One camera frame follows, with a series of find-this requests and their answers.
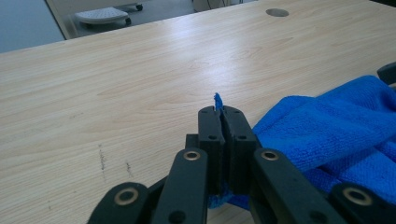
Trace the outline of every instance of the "towel fold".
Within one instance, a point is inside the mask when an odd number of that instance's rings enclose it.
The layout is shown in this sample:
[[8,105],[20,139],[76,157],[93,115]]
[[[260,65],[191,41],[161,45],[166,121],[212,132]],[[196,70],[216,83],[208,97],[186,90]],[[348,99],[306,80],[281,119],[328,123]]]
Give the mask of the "towel fold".
[[[377,77],[352,80],[319,97],[290,96],[253,128],[317,188],[353,182],[396,204],[396,92]],[[247,207],[246,197],[231,199]]]

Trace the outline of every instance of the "wall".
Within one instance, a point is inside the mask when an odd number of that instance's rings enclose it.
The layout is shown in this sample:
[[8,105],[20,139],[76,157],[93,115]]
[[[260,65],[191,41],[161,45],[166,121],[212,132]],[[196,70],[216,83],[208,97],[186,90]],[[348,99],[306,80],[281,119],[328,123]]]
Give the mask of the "wall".
[[45,0],[0,0],[0,53],[62,40]]

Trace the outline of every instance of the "tabletop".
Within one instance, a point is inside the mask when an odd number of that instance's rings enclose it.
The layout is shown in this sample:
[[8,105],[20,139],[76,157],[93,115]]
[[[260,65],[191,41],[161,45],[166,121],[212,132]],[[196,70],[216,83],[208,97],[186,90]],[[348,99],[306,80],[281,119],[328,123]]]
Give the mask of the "tabletop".
[[215,92],[253,126],[394,62],[395,21],[365,0],[266,0],[0,54],[0,223],[85,223],[112,187],[168,174]]

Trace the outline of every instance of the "metal ring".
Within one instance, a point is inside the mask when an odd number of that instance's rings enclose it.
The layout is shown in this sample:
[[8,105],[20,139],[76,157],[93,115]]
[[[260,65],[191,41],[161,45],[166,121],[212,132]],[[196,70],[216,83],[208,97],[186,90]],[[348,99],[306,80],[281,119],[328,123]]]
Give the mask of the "metal ring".
[[[360,196],[362,196],[362,199],[353,196],[353,193],[359,194]],[[358,205],[368,206],[373,203],[372,198],[366,192],[360,189],[346,188],[343,189],[343,194],[348,200]]]
[[277,159],[279,159],[279,156],[271,150],[265,150],[262,152],[262,157],[268,161],[277,161]]
[[196,161],[201,158],[201,154],[196,151],[188,151],[184,153],[183,157],[188,161]]
[[[133,195],[130,199],[123,200],[120,196],[121,196],[121,194],[126,193],[126,192],[130,192]],[[137,189],[135,189],[135,188],[122,189],[114,197],[114,202],[118,205],[124,206],[124,205],[128,205],[130,203],[134,203],[134,201],[136,201],[136,199],[138,197],[139,197],[139,191],[137,191]]]

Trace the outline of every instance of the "towel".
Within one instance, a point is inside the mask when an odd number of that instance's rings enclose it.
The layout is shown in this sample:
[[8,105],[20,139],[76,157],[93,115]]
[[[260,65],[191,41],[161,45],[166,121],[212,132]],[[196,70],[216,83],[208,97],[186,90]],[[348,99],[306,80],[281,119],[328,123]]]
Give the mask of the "towel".
[[[377,77],[318,97],[283,98],[253,132],[318,189],[353,182],[396,204],[396,92]],[[248,196],[228,202],[248,209]]]

